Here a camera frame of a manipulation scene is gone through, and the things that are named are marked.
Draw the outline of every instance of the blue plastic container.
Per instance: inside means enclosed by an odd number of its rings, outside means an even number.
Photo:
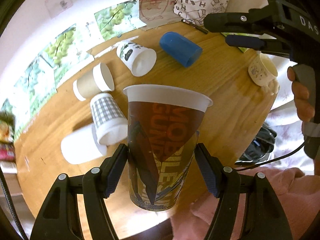
[[[190,67],[202,53],[201,47],[175,32],[165,33],[159,43],[166,53],[184,67]]]

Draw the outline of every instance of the pink blanket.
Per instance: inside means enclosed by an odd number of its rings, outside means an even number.
[[[299,239],[320,210],[320,176],[305,176],[298,168],[278,170],[256,168],[241,174],[253,176],[263,172],[287,215],[293,239]],[[209,192],[202,195],[189,210],[171,218],[173,240],[202,240],[212,221],[218,199]],[[239,208],[231,240],[239,239],[244,215],[245,195],[240,196]]]

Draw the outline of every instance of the white wall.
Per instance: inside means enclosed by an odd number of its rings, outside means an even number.
[[[0,107],[24,70],[52,39],[78,20],[128,0],[72,0],[73,6],[51,19],[45,0],[26,0],[0,37]]]

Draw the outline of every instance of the small white cup with floral print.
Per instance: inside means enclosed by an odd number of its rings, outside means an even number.
[[[121,41],[117,48],[117,55],[136,77],[147,74],[157,59],[157,53],[153,49],[131,41]]]
[[[278,71],[268,55],[260,53],[249,65],[249,75],[254,83],[262,87],[262,90],[271,95],[278,93]]]

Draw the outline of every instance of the round wooden table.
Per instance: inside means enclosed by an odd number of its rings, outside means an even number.
[[[191,67],[184,68],[160,48],[161,36],[169,31],[180,33],[203,48],[201,57]],[[135,40],[137,44],[152,48],[157,53],[156,64],[148,74],[132,76],[117,57],[115,49],[104,54],[60,86],[58,93],[41,109],[28,130],[15,143],[19,183],[34,216],[59,174],[67,173],[70,177],[84,174],[92,167],[100,166],[104,160],[99,158],[71,165],[60,150],[61,140],[66,135],[92,122],[90,100],[80,102],[73,93],[72,83],[99,62],[109,67],[116,86],[111,94],[126,116],[128,101],[122,90],[133,84],[176,86],[209,96],[213,106],[205,113],[199,142],[203,142],[210,154],[218,157],[224,165],[234,164],[262,126],[276,95],[264,94],[249,77],[248,65],[256,57],[255,51],[242,53],[238,48],[229,47],[220,33],[205,35],[179,22],[148,31],[134,30],[120,39],[113,38],[100,44],[91,53],[96,55],[115,42],[133,36],[139,36]],[[117,146],[108,147],[108,156]],[[129,198],[128,184],[126,167],[116,191],[105,200],[119,238],[151,228],[187,208],[206,192],[195,161],[191,164],[177,204],[170,210],[149,212],[138,208]],[[84,237],[91,239],[82,196],[79,196],[78,202]]]

